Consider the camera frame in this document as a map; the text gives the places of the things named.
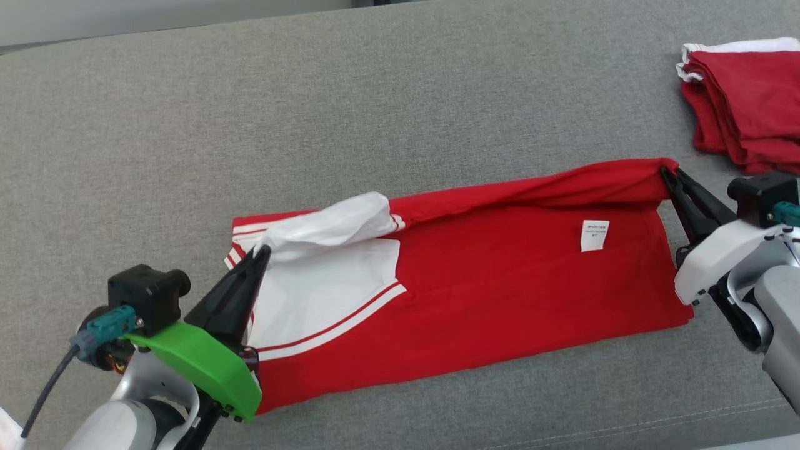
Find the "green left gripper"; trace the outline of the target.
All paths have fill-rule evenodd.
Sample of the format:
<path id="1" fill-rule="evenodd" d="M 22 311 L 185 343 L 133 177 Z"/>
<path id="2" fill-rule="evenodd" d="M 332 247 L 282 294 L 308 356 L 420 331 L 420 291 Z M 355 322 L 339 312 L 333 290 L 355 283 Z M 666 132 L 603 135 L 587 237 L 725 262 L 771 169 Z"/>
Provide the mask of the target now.
<path id="1" fill-rule="evenodd" d="M 248 365 L 226 344 L 240 344 L 258 298 L 272 250 L 253 247 L 184 317 L 152 337 L 129 333 L 122 338 L 149 348 L 160 361 L 211 396 L 231 415 L 251 422 L 262 390 Z"/>

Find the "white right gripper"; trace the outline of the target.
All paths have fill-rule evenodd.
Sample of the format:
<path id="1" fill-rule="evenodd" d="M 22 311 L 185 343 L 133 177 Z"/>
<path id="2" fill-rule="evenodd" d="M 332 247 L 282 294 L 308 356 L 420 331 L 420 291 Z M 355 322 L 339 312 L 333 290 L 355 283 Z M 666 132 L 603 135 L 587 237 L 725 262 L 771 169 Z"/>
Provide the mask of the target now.
<path id="1" fill-rule="evenodd" d="M 797 226 L 779 223 L 763 229 L 735 221 L 731 208 L 682 169 L 662 166 L 660 173 L 689 245 L 700 243 L 674 279 L 683 304 L 700 300 L 724 276 L 729 276 L 730 288 L 739 289 L 754 284 L 773 267 L 798 266 Z"/>

